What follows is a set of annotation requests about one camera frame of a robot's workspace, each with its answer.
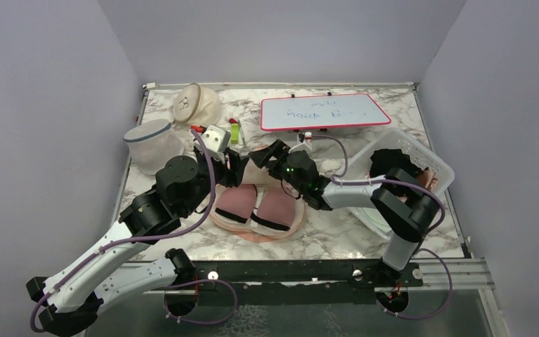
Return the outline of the floral mesh laundry bag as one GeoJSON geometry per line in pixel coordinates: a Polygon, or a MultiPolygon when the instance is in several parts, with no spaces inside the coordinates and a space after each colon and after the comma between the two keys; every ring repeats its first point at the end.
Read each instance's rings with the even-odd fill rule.
{"type": "Polygon", "coordinates": [[[238,187],[217,186],[211,221],[245,240],[265,243],[295,234],[305,222],[306,206],[289,185],[267,169],[248,162],[238,187]]]}

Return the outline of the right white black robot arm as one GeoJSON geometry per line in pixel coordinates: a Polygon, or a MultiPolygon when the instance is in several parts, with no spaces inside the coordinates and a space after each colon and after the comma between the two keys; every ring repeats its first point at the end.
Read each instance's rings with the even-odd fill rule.
{"type": "Polygon", "coordinates": [[[308,153],[293,151],[280,140],[248,156],[271,177],[293,187],[315,210],[377,210],[393,231],[377,266],[378,279],[388,286],[404,278],[411,257],[445,217],[441,200],[402,168],[391,168],[385,175],[365,180],[327,177],[319,173],[308,153]]]}

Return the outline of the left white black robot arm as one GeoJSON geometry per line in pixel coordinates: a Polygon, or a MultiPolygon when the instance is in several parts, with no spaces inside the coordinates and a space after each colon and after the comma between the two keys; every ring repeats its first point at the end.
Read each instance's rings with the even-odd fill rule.
{"type": "Polygon", "coordinates": [[[81,257],[51,277],[34,277],[26,288],[35,307],[36,333],[74,336],[113,306],[146,291],[199,284],[196,268],[182,249],[142,267],[122,270],[137,253],[186,233],[181,221],[204,201],[215,201],[218,185],[242,182],[249,158],[233,150],[196,150],[172,158],[157,172],[151,189],[136,196],[111,228],[81,257]]]}

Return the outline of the white mesh laundry bag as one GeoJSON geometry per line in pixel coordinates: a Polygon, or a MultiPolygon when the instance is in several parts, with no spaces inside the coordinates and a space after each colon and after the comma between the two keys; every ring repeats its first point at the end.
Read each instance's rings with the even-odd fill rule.
{"type": "Polygon", "coordinates": [[[171,128],[169,120],[155,119],[124,134],[131,159],[143,174],[154,176],[170,159],[184,153],[181,139],[171,128]]]}

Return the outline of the light green bra pads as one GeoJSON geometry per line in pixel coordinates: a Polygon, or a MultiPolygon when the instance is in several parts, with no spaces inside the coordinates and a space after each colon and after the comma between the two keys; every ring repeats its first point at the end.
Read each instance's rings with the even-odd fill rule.
{"type": "Polygon", "coordinates": [[[391,228],[377,209],[362,208],[359,211],[361,220],[366,223],[367,228],[384,238],[391,235],[391,228]]]}

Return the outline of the pink bra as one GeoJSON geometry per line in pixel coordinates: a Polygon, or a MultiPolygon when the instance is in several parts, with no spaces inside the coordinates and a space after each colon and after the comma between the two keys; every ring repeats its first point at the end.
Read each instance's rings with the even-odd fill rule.
{"type": "Polygon", "coordinates": [[[417,171],[411,171],[409,175],[416,181],[416,185],[420,185],[430,192],[434,192],[439,180],[435,175],[435,172],[430,168],[418,169],[417,171]]]}

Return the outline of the green red marker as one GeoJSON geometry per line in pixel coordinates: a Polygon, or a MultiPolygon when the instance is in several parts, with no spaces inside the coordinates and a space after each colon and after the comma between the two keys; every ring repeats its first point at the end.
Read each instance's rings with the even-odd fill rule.
{"type": "Polygon", "coordinates": [[[240,121],[235,118],[230,118],[229,124],[231,127],[230,143],[233,145],[244,144],[245,135],[240,121]]]}

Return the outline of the red framed whiteboard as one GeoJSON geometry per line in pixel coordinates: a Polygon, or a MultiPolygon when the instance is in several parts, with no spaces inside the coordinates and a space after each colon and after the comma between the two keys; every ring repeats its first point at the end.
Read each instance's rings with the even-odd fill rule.
{"type": "Polygon", "coordinates": [[[390,116],[366,93],[265,98],[260,105],[264,131],[382,126],[390,116]]]}

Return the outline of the white plastic basket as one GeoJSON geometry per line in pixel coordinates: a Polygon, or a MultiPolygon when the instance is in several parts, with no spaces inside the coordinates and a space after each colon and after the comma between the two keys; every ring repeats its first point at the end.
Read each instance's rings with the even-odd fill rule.
{"type": "MultiPolygon", "coordinates": [[[[439,180],[439,184],[433,193],[438,196],[442,202],[446,202],[446,190],[455,179],[453,169],[440,157],[433,153],[430,148],[424,146],[417,138],[404,133],[398,128],[388,128],[381,132],[375,140],[372,140],[367,146],[350,158],[348,160],[348,168],[345,179],[367,179],[368,172],[371,167],[371,155],[376,150],[380,149],[400,149],[404,154],[409,155],[411,161],[419,168],[430,168],[432,171],[434,171],[439,180]]],[[[366,226],[366,223],[361,220],[361,216],[359,214],[360,209],[362,208],[348,208],[352,215],[357,217],[366,226]]]]}

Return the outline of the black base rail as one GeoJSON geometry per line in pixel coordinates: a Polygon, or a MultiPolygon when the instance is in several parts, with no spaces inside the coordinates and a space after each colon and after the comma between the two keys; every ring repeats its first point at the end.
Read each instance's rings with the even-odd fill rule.
{"type": "Polygon", "coordinates": [[[376,291],[421,287],[417,263],[397,279],[377,259],[197,260],[193,279],[205,284],[164,291],[172,305],[372,305],[376,291]]]}

